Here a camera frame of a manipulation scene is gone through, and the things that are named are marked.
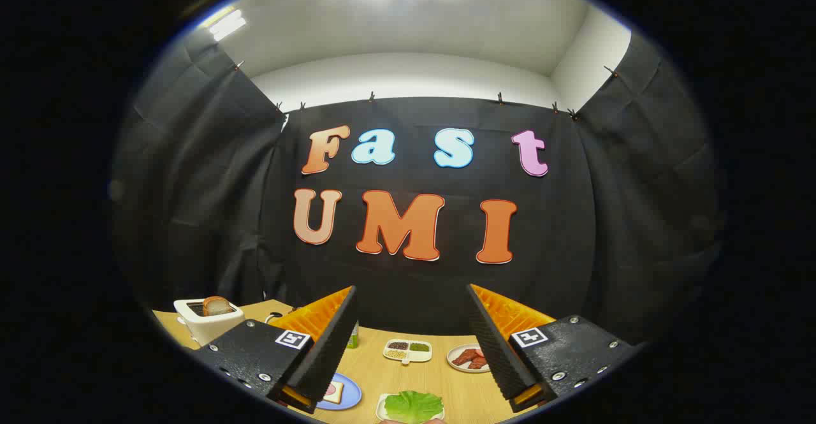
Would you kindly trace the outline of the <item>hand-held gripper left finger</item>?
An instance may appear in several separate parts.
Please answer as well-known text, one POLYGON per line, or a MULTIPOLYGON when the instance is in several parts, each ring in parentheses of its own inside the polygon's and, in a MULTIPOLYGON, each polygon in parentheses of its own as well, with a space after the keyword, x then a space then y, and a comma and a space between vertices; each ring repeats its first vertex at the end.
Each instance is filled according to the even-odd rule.
POLYGON ((358 322, 356 296, 349 286, 268 322, 245 320, 192 357, 256 396, 313 413, 358 322))

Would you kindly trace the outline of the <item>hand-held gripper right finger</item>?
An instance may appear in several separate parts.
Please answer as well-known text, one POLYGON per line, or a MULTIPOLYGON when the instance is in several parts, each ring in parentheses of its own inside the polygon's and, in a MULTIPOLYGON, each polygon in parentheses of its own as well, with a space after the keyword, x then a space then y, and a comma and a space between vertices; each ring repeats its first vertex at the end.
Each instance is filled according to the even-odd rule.
POLYGON ((466 291, 472 333, 514 413, 588 388, 638 353, 586 317, 555 319, 475 284, 466 291))

